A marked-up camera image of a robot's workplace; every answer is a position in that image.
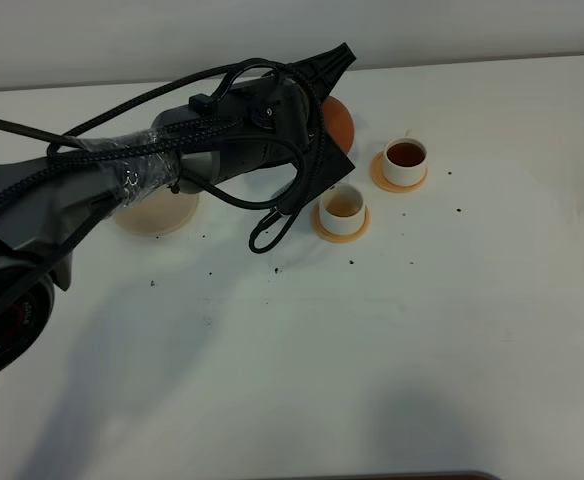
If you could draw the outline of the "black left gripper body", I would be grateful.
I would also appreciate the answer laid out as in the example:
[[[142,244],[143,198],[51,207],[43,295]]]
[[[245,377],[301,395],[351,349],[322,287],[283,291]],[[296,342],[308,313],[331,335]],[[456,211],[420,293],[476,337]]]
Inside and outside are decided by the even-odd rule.
[[[277,83],[268,76],[234,84],[225,92],[216,89],[216,113],[236,116],[242,124],[233,135],[277,135],[293,142],[316,163],[318,127],[310,100],[289,78]],[[286,148],[264,142],[228,142],[211,151],[213,170],[255,170],[293,160]]]

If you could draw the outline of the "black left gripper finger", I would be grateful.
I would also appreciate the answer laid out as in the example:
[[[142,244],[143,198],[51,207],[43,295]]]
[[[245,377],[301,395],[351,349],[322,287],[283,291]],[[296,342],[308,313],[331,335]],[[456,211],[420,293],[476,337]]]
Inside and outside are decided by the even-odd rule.
[[[325,100],[356,56],[346,43],[324,53],[289,64],[311,85],[316,97]]]

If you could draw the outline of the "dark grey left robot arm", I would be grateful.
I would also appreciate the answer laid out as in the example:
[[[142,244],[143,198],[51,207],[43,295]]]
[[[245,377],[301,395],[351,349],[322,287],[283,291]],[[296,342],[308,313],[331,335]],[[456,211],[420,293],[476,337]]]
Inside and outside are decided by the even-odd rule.
[[[157,190],[206,192],[259,211],[249,249],[286,234],[302,209],[354,168],[323,104],[354,54],[347,45],[294,62],[250,58],[138,95],[62,135],[0,119],[42,141],[42,157],[0,164],[0,372],[38,339],[76,246],[115,211]]]

